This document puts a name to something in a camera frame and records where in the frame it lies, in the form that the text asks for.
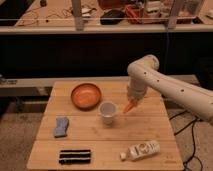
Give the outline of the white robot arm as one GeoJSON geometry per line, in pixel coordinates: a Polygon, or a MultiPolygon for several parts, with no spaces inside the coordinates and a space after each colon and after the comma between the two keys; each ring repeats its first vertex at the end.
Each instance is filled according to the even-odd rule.
{"type": "Polygon", "coordinates": [[[158,69],[159,60],[154,55],[146,55],[128,65],[129,104],[124,112],[135,107],[151,87],[213,126],[213,91],[166,76],[158,69]]]}

